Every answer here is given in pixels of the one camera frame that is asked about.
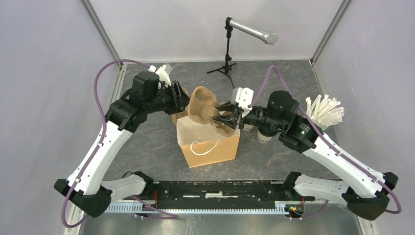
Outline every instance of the bundle of straws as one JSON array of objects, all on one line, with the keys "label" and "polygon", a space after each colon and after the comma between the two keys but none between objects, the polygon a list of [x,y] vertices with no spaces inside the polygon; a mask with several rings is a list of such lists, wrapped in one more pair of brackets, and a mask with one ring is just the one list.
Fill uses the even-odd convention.
[{"label": "bundle of straws", "polygon": [[345,109],[343,107],[336,108],[341,104],[336,98],[329,99],[327,94],[324,95],[323,100],[321,98],[322,96],[318,95],[311,103],[310,97],[307,97],[305,99],[305,102],[307,102],[306,113],[317,126],[325,130],[327,127],[343,121],[342,117],[345,114]]}]

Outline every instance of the cable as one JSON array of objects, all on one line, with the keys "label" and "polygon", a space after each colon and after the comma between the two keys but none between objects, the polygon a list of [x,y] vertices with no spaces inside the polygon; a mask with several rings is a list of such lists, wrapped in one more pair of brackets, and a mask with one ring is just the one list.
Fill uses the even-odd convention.
[{"label": "cable", "polygon": [[[271,65],[268,70],[267,70],[267,74],[265,76],[264,81],[262,82],[262,86],[261,89],[259,89],[258,94],[256,95],[254,101],[252,102],[252,104],[249,107],[252,107],[256,104],[256,102],[258,101],[258,99],[261,97],[262,92],[264,91],[265,87],[268,84],[268,80],[270,79],[270,74],[271,71],[274,70],[281,83],[283,84],[283,86],[285,87],[285,89],[288,91],[288,93],[293,96],[293,94],[291,93],[290,89],[288,88],[287,84],[284,81],[284,78],[282,78],[281,73],[279,72],[278,68],[275,65]],[[372,180],[374,180],[375,182],[377,182],[378,184],[380,184],[393,198],[393,200],[396,203],[396,207],[397,210],[396,211],[391,211],[391,210],[385,210],[388,213],[392,213],[392,214],[400,214],[402,212],[402,207],[401,204],[396,196],[396,194],[387,186],[385,185],[385,183],[378,181],[377,178],[375,176],[373,176],[370,172],[368,172],[366,169],[364,169],[363,167],[361,167],[360,165],[358,165],[357,163],[355,163],[354,161],[352,161],[350,158],[348,158],[345,154],[341,153],[337,148],[335,148],[324,136],[323,134],[319,131],[319,129],[317,128],[317,126],[314,124],[314,122],[310,119],[310,117],[307,115],[307,113],[304,111],[304,109],[302,107],[299,107],[299,110],[301,111],[301,113],[304,115],[304,117],[308,120],[308,122],[310,123],[310,125],[313,127],[313,129],[316,131],[317,135],[319,135],[319,137],[324,141],[325,144],[327,144],[327,146],[331,149],[333,149],[334,152],[336,152],[339,156],[341,156],[344,160],[346,160],[347,162],[349,162],[350,164],[352,164],[353,166],[355,166],[356,168],[358,168],[359,170],[361,170],[363,173],[365,173],[367,176],[369,176]]]},{"label": "cable", "polygon": [[164,211],[160,211],[159,209],[148,205],[147,203],[145,203],[143,200],[139,199],[138,197],[130,196],[130,198],[139,201],[140,203],[142,203],[143,205],[145,205],[146,207],[148,207],[152,211],[155,211],[155,212],[158,212],[158,213],[169,216],[169,217],[143,217],[144,219],[178,219],[179,218],[179,216],[176,215],[176,214],[170,214],[170,213],[167,213],[167,212],[164,212]]},{"label": "cable", "polygon": [[[150,66],[143,64],[142,62],[139,61],[135,61],[135,60],[128,60],[128,59],[120,59],[120,60],[114,60],[112,62],[107,63],[106,65],[104,65],[96,74],[95,80],[93,82],[93,95],[95,97],[95,102],[96,105],[98,106],[98,110],[99,110],[99,114],[101,116],[101,122],[102,122],[102,133],[101,133],[101,138],[98,141],[98,145],[95,147],[95,149],[93,150],[93,152],[91,153],[91,155],[88,157],[87,161],[85,162],[85,164],[82,166],[81,170],[79,171],[78,175],[76,176],[77,179],[80,179],[82,174],[85,172],[86,168],[88,167],[88,165],[90,164],[90,162],[92,161],[92,159],[94,158],[95,154],[98,152],[99,150],[99,146],[102,144],[102,142],[104,141],[105,138],[105,134],[107,133],[107,122],[105,120],[105,115],[104,115],[104,111],[102,110],[102,106],[101,103],[99,102],[99,98],[98,98],[98,92],[97,92],[97,85],[98,85],[98,79],[99,76],[102,74],[102,72],[108,68],[110,65],[116,64],[116,63],[120,63],[120,62],[131,62],[131,63],[135,63],[135,64],[139,64],[139,65],[143,65],[146,68],[150,68]],[[69,188],[69,191],[67,192],[65,199],[64,199],[64,203],[62,205],[62,210],[61,210],[61,220],[62,223],[64,224],[65,227],[72,229],[75,228],[77,226],[79,226],[80,224],[82,224],[82,222],[85,221],[85,219],[88,217],[88,215],[85,215],[78,223],[76,224],[68,224],[65,218],[65,214],[66,214],[66,206],[68,205],[68,201],[69,201],[69,197],[72,194],[73,190],[76,188],[76,185],[78,184],[77,181],[74,181],[72,186]]]},{"label": "cable", "polygon": [[301,217],[301,218],[292,218],[292,217],[290,217],[290,220],[303,220],[303,219],[309,219],[309,218],[312,218],[314,216],[317,216],[317,215],[321,214],[323,211],[325,211],[325,209],[327,208],[327,205],[328,205],[328,200],[325,201],[323,207],[318,212],[316,212],[314,214],[311,214],[311,215],[308,215],[308,216],[305,216],[305,217]]},{"label": "cable", "polygon": [[127,172],[125,172],[123,175],[122,175],[122,178],[124,178],[128,173],[131,173],[131,175],[133,174],[133,172],[131,172],[131,171],[127,171]]}]

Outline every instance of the brown paper bag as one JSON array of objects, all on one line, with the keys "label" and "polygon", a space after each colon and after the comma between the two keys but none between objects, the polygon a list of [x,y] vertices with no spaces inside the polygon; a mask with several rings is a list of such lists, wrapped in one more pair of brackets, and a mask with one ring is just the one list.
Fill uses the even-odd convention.
[{"label": "brown paper bag", "polygon": [[202,125],[189,117],[177,120],[177,142],[190,168],[233,160],[236,157],[239,129],[231,137],[218,134],[212,125]]}]

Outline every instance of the white bracket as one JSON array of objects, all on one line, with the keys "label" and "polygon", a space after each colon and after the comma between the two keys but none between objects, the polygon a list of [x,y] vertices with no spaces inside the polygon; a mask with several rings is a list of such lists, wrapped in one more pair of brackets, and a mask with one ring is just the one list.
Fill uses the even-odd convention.
[{"label": "white bracket", "polygon": [[248,106],[252,103],[252,98],[254,96],[254,91],[249,88],[235,88],[233,90],[232,97],[235,97],[235,102],[238,104],[239,108],[242,108],[244,112],[242,113],[242,117],[245,117],[251,110],[252,107],[249,108]]},{"label": "white bracket", "polygon": [[343,180],[324,180],[316,179],[306,175],[301,175],[295,182],[294,189],[301,196],[313,196],[316,199],[326,199],[346,205],[342,194],[346,193],[349,185]]}]

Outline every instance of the white wall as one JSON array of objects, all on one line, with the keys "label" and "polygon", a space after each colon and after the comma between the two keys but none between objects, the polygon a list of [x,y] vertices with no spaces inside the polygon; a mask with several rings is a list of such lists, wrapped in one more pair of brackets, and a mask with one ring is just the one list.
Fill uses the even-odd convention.
[{"label": "white wall", "polygon": [[346,109],[335,126],[339,144],[399,177],[403,213],[375,221],[385,235],[414,233],[414,22],[415,1],[353,1],[317,61],[323,91]]},{"label": "white wall", "polygon": [[[92,84],[112,59],[77,0],[3,1],[0,31],[0,233],[62,234],[53,184],[99,131]],[[98,87],[106,106],[108,70]]]},{"label": "white wall", "polygon": [[121,58],[222,61],[225,19],[278,36],[274,46],[234,29],[234,60],[309,59],[342,0],[91,0]]}]

